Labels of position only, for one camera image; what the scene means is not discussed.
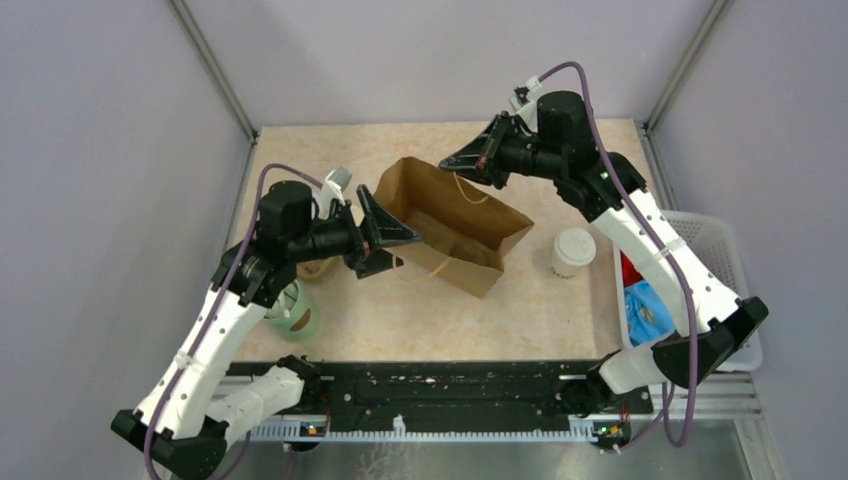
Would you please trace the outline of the white plastic cup lid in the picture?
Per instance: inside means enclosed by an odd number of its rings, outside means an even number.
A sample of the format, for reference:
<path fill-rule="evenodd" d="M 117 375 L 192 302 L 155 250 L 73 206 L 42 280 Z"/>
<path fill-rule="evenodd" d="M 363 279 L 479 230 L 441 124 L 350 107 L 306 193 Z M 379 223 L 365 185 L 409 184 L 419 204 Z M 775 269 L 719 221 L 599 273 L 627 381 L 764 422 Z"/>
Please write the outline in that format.
<path fill-rule="evenodd" d="M 559 232 L 554 240 L 552 261 L 569 267 L 585 267 L 596 256 L 597 248 L 592 235 L 581 228 Z"/>

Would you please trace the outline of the brown paper bag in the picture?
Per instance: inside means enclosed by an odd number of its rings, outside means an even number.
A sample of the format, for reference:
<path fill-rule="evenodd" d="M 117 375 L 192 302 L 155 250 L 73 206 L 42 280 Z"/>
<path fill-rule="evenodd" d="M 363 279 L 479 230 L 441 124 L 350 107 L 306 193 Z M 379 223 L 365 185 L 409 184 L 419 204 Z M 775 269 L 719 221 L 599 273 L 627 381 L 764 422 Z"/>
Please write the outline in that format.
<path fill-rule="evenodd" d="M 404 157 L 385 169 L 376 200 L 417 231 L 419 243 L 391 252 L 466 293 L 483 298 L 504 273 L 504 257 L 533 220 L 435 165 Z"/>

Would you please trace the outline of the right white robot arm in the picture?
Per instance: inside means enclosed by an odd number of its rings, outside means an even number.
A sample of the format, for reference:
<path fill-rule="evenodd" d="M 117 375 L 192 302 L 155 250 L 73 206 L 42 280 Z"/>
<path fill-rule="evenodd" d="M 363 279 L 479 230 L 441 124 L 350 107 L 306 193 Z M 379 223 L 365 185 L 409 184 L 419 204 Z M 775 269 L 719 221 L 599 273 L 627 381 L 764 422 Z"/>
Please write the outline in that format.
<path fill-rule="evenodd" d="M 536 119 L 531 128 L 520 115 L 501 112 L 438 166 L 496 189 L 513 174 L 551 181 L 630 259 L 671 314 L 673 333 L 610 354 L 587 373 L 594 409 L 612 412 L 628 392 L 652 384 L 700 384 L 749 340 L 767 306 L 726 286 L 671 226 L 635 167 L 620 154 L 602 153 L 579 94 L 543 95 Z"/>

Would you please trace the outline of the white paper coffee cup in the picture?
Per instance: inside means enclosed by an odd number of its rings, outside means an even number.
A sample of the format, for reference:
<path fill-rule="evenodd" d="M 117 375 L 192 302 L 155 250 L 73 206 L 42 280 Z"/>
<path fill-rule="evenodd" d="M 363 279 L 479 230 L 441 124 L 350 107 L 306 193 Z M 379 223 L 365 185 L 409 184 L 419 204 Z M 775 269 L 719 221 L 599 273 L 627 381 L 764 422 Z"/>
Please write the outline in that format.
<path fill-rule="evenodd" d="M 585 267 L 585 262 L 574 262 L 559 255 L 552 255 L 550 259 L 550 271 L 560 279 L 574 278 Z"/>

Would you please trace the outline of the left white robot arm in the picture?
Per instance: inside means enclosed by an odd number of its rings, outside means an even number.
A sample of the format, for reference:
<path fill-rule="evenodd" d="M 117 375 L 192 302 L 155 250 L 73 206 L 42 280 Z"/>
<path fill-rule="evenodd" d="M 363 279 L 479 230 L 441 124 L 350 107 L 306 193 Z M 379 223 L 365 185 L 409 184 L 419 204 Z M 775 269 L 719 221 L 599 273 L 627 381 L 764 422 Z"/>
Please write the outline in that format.
<path fill-rule="evenodd" d="M 333 201 L 317 216 L 311 188 L 282 181 L 263 192 L 246 238 L 221 259 L 204 305 L 182 346 L 151 392 L 118 412 L 114 433 L 144 456 L 149 475 L 208 479 L 229 447 L 272 415 L 319 404 L 320 373 L 289 355 L 236 392 L 215 394 L 250 331 L 294 282 L 299 264 L 340 257 L 358 278 L 392 269 L 392 249 L 421 235 L 385 210 L 365 186 L 356 190 L 363 214 Z"/>

